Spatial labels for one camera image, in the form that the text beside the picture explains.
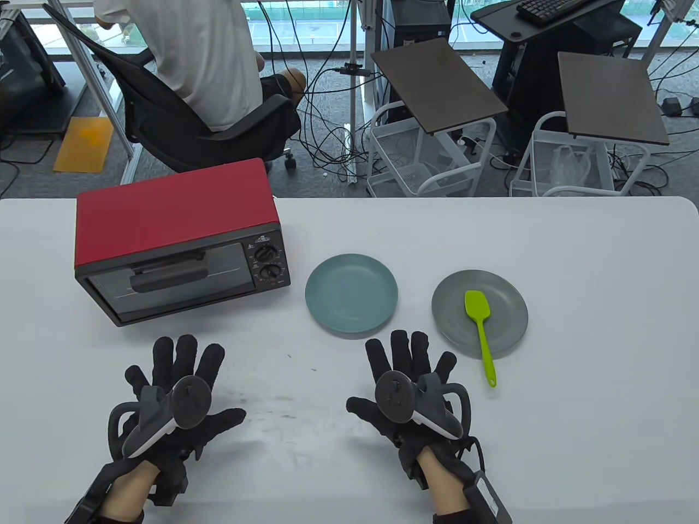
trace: silicone spatula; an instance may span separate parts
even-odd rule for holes
[[[488,379],[490,387],[494,388],[498,385],[498,378],[495,374],[495,364],[493,364],[493,356],[490,354],[488,339],[485,336],[485,327],[483,323],[490,316],[490,305],[488,299],[482,291],[466,291],[464,297],[466,302],[466,314],[478,326],[478,337],[481,341],[481,354],[483,355],[483,366],[485,367],[485,376]]]

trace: oven door handle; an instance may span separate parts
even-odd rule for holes
[[[206,258],[201,260],[185,260],[168,264],[131,276],[131,289],[136,293],[150,293],[168,287],[181,286],[209,276]]]

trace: office chair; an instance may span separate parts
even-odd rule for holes
[[[128,139],[143,144],[170,169],[181,173],[251,158],[268,163],[283,154],[287,169],[295,167],[293,155],[284,148],[295,111],[285,96],[276,94],[228,129],[211,131],[185,101],[144,67],[143,53],[133,60],[121,57],[90,40],[53,7],[43,7],[114,75],[124,94]],[[276,130],[275,136],[270,136],[269,129]]]

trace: glove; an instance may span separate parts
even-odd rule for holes
[[[153,345],[152,385],[159,386],[163,388],[165,393],[168,393],[178,380],[187,375],[196,374],[213,389],[225,356],[225,350],[218,344],[207,346],[195,373],[196,347],[196,338],[192,335],[181,336],[177,341],[176,358],[173,363],[172,339],[161,337],[156,340]],[[143,371],[137,365],[132,365],[126,370],[124,376],[131,384],[136,398],[140,399],[141,390],[144,386],[149,385]],[[208,415],[192,429],[177,428],[171,434],[163,436],[138,459],[152,463],[173,483],[176,483],[176,479],[185,476],[184,461],[188,459],[192,451],[195,459],[199,460],[206,444],[217,435],[243,422],[245,415],[245,410],[239,408],[226,409],[215,415]],[[114,461],[123,459],[122,445],[137,424],[138,416],[131,415],[124,423],[122,434],[118,440],[110,442],[110,452]]]
[[[411,350],[408,348],[408,334],[403,330],[392,332],[391,352],[393,354],[393,369],[407,375],[413,382],[417,382],[420,376],[431,372],[430,360],[427,355],[428,346],[427,335],[420,331],[415,331],[410,341],[411,354]],[[366,342],[366,355],[369,358],[374,382],[378,381],[386,371],[391,370],[381,341],[377,339],[368,340]],[[450,351],[445,351],[435,367],[435,372],[442,384],[447,383],[449,374],[455,365],[456,356]],[[381,435],[388,437],[394,446],[398,448],[398,457],[403,469],[408,474],[408,478],[415,479],[422,489],[427,489],[428,486],[417,462],[417,457],[426,446],[429,446],[442,466],[459,478],[464,486],[471,486],[475,482],[473,471],[461,461],[463,450],[470,450],[475,443],[479,449],[479,457],[482,462],[480,445],[474,437],[468,436],[468,428],[464,428],[464,436],[461,439],[449,440],[426,426],[416,424],[413,421],[405,424],[394,423],[386,418],[375,402],[365,398],[351,397],[347,399],[347,411],[369,422]]]

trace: plate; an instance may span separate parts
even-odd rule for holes
[[[339,333],[364,333],[393,316],[398,285],[391,271],[370,256],[346,253],[327,259],[306,282],[313,318]]]
[[[493,358],[514,349],[524,336],[529,313],[514,286],[498,275],[481,270],[452,273],[442,280],[432,295],[432,315],[439,331],[454,346],[470,356],[481,358],[478,328],[466,314],[464,296],[471,289],[485,293],[490,317],[485,332]]]

